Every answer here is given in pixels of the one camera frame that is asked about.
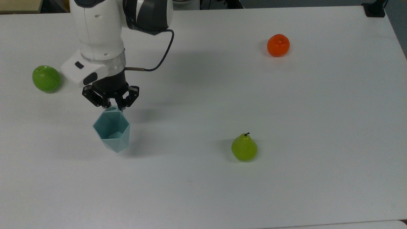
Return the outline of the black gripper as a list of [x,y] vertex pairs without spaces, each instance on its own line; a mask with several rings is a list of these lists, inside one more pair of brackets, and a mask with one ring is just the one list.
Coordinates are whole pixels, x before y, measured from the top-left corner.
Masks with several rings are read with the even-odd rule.
[[107,109],[111,106],[110,99],[114,99],[120,111],[131,107],[139,93],[139,87],[127,84],[125,71],[98,80],[82,90],[82,95],[94,106]]

